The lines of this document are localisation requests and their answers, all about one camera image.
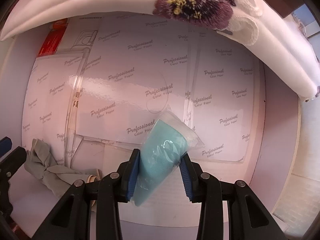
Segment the red booklet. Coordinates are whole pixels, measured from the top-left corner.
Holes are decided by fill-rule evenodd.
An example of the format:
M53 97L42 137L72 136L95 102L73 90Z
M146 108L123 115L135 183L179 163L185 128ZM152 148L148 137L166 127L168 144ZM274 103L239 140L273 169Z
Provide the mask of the red booklet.
M37 57L54 55L67 29L68 19L54 21L50 25L50 32L45 38Z

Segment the teal cloth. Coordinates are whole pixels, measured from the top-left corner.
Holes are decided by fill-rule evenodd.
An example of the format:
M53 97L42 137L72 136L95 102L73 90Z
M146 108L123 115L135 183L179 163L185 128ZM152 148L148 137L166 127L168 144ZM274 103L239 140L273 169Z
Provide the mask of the teal cloth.
M139 172L133 194L135 206L141 206L152 196L189 150L203 147L204 143L195 131L170 108L163 111L140 149Z

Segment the blue grey pink-trimmed garment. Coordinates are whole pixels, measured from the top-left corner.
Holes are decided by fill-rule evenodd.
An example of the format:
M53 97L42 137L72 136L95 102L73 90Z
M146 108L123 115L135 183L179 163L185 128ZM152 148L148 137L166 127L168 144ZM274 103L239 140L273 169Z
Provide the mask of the blue grey pink-trimmed garment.
M57 198L61 198L77 180L92 183L101 179L98 169L77 171L58 165L49 145L40 139L33 139L31 150L27 150L24 168Z

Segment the clear plastic paper sleeve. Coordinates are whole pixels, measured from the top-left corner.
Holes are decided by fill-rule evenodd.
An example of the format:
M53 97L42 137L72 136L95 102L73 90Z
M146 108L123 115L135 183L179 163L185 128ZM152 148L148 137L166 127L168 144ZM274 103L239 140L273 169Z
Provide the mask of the clear plastic paper sleeve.
M140 144L170 109L204 143L191 157L243 161L257 64L208 29L149 15L105 18L82 76L75 131Z

